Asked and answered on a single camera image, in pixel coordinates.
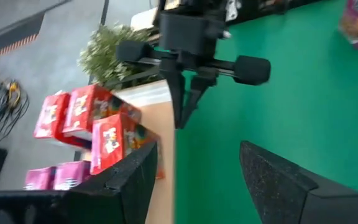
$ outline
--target green plant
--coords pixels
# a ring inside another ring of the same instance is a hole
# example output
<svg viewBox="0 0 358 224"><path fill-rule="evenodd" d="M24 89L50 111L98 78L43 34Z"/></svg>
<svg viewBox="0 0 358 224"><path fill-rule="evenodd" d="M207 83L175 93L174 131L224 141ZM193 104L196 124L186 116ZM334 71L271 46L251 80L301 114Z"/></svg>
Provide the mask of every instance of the green plant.
<svg viewBox="0 0 358 224"><path fill-rule="evenodd" d="M155 77L134 80L131 83L112 85L143 70L139 67L116 60L116 45L123 40L147 41L150 33L146 30L133 30L128 26L114 26L112 29L100 26L91 35L87 48L81 52L79 65L83 71L94 77L93 83L99 83L110 90L152 82Z"/></svg>

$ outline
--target red box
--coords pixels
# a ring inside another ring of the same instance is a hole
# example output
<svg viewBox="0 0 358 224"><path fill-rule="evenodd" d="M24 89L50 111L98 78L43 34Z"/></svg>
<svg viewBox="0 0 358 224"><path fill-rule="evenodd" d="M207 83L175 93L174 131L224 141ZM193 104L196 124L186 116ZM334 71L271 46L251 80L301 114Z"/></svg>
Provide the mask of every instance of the red box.
<svg viewBox="0 0 358 224"><path fill-rule="evenodd" d="M90 177L90 162L65 162L57 166L53 185L54 190L70 190L72 187L88 180Z"/></svg>
<svg viewBox="0 0 358 224"><path fill-rule="evenodd" d="M63 132L78 138L92 140L93 121L113 114L126 113L140 121L140 110L114 96L98 85L88 85L71 93Z"/></svg>
<svg viewBox="0 0 358 224"><path fill-rule="evenodd" d="M70 94L64 92L45 98L40 116L35 125L34 137L41 139L54 138L74 146L90 148L90 143L62 133L69 101Z"/></svg>
<svg viewBox="0 0 358 224"><path fill-rule="evenodd" d="M159 142L152 131L136 123L125 114L116 114L94 121L91 151L91 175L111 167L133 150L149 141ZM162 156L158 149L157 179L164 178Z"/></svg>
<svg viewBox="0 0 358 224"><path fill-rule="evenodd" d="M56 167L46 167L27 171L25 190L52 190Z"/></svg>

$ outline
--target robotic arm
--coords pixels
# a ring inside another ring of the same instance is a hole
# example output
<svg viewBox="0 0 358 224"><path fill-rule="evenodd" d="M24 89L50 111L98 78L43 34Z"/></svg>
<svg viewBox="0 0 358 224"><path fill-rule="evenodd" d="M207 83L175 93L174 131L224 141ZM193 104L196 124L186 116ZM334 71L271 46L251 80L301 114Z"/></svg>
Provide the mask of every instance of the robotic arm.
<svg viewBox="0 0 358 224"><path fill-rule="evenodd" d="M116 49L117 59L138 65L159 65L172 96L175 127L183 129L205 91L217 84L219 75L235 82L260 85L270 78L270 62L266 59L238 56L235 62L214 58L218 39L230 38L226 30L227 1L184 0L174 9L164 10L160 0L154 24L161 38L160 52L145 42L123 41ZM190 90L185 90L184 70L196 73Z"/></svg>

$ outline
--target green table surface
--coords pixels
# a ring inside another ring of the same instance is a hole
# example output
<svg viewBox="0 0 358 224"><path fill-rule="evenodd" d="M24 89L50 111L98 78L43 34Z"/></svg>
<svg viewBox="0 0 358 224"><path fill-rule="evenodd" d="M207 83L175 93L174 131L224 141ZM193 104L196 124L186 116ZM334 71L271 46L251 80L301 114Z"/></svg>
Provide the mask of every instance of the green table surface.
<svg viewBox="0 0 358 224"><path fill-rule="evenodd" d="M177 224L260 223L241 140L358 190L358 50L337 31L345 3L245 22L220 41L217 58L267 58L272 74L262 86L219 77L176 132Z"/></svg>

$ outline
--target potted plant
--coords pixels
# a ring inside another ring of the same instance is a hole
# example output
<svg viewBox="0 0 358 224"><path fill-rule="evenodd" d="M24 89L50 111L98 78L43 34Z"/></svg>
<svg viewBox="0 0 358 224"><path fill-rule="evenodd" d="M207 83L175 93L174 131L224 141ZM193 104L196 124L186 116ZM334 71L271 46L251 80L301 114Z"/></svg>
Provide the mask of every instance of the potted plant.
<svg viewBox="0 0 358 224"><path fill-rule="evenodd" d="M140 68L116 60L116 45L121 41L147 41L149 37L149 30L133 30L131 27L119 25L112 29L100 26L92 33L87 48L80 54L79 65L92 78L92 83L99 83L110 90L121 90L161 80L155 68Z"/></svg>

